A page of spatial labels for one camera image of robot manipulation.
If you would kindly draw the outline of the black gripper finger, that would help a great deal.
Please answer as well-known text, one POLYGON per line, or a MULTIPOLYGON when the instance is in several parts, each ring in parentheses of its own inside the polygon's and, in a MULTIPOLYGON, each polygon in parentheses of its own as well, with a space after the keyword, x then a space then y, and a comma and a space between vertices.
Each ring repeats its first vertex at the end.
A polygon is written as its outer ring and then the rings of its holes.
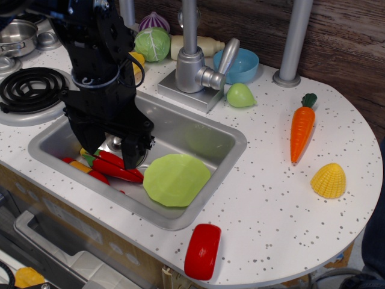
POLYGON ((102 128, 92 123, 70 120, 70 126, 81 146, 89 153, 95 153, 106 140, 102 128))
POLYGON ((122 157, 125 169, 135 169, 145 154, 145 147, 136 135, 128 135, 121 142, 122 157))

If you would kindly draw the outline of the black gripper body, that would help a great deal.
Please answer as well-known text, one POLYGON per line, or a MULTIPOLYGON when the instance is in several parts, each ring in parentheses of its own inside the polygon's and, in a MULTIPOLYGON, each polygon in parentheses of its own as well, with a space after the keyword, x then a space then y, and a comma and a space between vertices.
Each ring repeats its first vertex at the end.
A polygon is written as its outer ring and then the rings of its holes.
POLYGON ((65 114, 70 120, 92 123, 106 133, 124 139, 136 135, 145 149, 152 147, 154 124, 136 106, 134 86, 114 81, 101 88, 84 88, 64 92, 65 114))

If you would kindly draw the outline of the yellow toy behind arm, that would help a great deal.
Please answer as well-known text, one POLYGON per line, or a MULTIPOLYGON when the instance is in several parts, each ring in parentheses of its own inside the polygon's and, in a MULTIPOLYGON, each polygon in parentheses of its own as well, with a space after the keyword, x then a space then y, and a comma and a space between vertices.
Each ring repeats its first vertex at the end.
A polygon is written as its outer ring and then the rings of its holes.
POLYGON ((132 66, 134 70, 134 74, 141 73, 141 68, 145 67, 145 58, 142 54, 137 53, 135 51, 130 52, 129 55, 135 60, 132 60, 132 66))

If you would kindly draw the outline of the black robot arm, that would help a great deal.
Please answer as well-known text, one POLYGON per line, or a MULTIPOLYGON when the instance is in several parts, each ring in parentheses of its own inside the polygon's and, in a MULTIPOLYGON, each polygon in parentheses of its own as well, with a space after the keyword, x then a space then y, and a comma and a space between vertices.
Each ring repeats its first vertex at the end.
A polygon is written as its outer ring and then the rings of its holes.
POLYGON ((134 32, 114 1, 32 1, 27 11, 50 20, 69 55, 78 90, 61 100, 82 147, 93 153, 111 134, 121 139, 124 167, 135 168, 152 146, 154 124, 135 105, 134 32))

